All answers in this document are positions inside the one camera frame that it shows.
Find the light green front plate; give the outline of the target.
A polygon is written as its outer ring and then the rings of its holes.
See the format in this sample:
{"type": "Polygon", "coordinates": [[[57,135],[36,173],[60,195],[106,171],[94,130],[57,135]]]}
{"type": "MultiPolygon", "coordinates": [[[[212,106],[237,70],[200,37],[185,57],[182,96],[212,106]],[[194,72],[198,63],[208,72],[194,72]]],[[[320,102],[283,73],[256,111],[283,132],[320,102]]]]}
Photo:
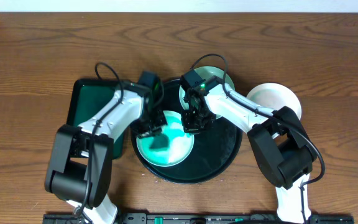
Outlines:
{"type": "Polygon", "coordinates": [[[159,167],[170,167],[183,162],[190,155],[195,137],[184,132],[180,113],[169,110],[165,110],[163,113],[167,125],[162,127],[161,134],[166,134],[169,137],[169,148],[162,151],[151,151],[149,146],[153,136],[136,138],[136,145],[142,158],[148,163],[159,167]]]}

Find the white plate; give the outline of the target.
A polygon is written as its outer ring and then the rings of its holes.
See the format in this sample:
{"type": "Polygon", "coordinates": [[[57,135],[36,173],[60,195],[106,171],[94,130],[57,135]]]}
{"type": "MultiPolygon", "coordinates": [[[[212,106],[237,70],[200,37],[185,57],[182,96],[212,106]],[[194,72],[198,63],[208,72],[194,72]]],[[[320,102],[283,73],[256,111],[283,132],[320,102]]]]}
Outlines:
{"type": "Polygon", "coordinates": [[[301,119],[302,108],[298,97],[291,89],[278,83],[260,84],[248,93],[246,96],[249,100],[258,105],[279,110],[283,106],[291,108],[301,119]]]}

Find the green scouring sponge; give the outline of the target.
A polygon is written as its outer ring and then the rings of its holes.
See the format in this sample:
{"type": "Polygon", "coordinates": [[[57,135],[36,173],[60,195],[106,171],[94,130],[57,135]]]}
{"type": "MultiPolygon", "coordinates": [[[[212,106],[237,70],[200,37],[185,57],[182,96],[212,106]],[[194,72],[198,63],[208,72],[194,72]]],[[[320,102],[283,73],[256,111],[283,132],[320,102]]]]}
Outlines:
{"type": "Polygon", "coordinates": [[[169,148],[170,140],[166,134],[158,134],[152,137],[152,142],[149,146],[151,151],[162,151],[169,148]]]}

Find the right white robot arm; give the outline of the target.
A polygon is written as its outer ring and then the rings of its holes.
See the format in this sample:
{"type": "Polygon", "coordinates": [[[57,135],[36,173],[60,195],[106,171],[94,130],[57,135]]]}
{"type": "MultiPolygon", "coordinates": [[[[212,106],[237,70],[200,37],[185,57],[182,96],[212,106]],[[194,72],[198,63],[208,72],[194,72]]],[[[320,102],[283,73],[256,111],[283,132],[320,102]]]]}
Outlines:
{"type": "Polygon", "coordinates": [[[222,78],[207,80],[182,76],[188,109],[182,112],[186,133],[210,129],[221,116],[247,134],[257,165],[276,188],[277,215],[290,223],[307,223],[311,211],[307,186],[310,172],[321,154],[310,141],[295,110],[283,103],[266,107],[236,92],[222,78]]]}

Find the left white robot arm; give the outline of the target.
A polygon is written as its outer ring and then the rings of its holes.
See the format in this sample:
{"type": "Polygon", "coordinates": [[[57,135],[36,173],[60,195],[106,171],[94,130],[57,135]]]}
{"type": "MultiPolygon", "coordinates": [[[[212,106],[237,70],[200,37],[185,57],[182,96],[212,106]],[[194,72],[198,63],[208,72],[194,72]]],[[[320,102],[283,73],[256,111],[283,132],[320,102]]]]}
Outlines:
{"type": "Polygon", "coordinates": [[[46,191],[89,223],[114,223],[118,214],[107,195],[115,140],[126,128],[140,138],[155,136],[167,123],[157,107],[164,97],[160,81],[121,82],[119,87],[89,120],[58,129],[45,176],[46,191]]]}

